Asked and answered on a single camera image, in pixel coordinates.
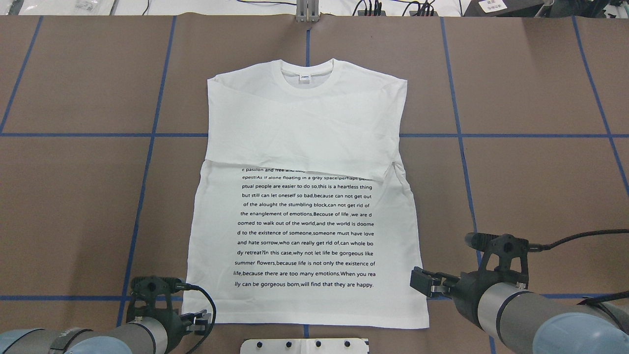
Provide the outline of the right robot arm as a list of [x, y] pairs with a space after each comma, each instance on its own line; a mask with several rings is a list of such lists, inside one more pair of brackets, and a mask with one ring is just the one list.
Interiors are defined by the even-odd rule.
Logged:
[[627, 292], [566, 306], [528, 291], [516, 271], [480, 269], [453, 276], [415, 267], [410, 285], [428, 297], [451, 298], [459, 313], [517, 354], [626, 354]]

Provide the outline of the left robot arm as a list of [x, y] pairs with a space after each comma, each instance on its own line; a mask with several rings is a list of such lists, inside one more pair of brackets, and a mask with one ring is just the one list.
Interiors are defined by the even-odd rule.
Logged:
[[174, 329], [155, 316], [135, 317], [111, 331], [73, 327], [64, 331], [43, 328], [16, 329], [1, 334], [3, 354], [167, 354], [182, 336], [208, 326], [207, 310], [175, 315]]

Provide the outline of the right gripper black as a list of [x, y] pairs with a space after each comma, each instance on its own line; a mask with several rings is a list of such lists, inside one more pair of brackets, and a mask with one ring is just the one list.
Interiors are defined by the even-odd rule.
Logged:
[[480, 324], [478, 306], [481, 297], [494, 284], [497, 284], [497, 273], [488, 270], [463, 272], [459, 277], [414, 267], [410, 275], [413, 289], [427, 298], [451, 298], [459, 314], [474, 325]]

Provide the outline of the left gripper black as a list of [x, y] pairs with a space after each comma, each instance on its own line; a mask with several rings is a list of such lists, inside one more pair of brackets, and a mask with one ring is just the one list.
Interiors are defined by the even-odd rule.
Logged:
[[213, 329], [213, 324], [208, 322], [207, 309], [184, 314], [184, 321], [195, 324], [186, 327], [175, 311], [155, 310], [148, 313], [147, 329], [155, 342], [155, 352], [171, 352], [186, 334], [207, 336]]

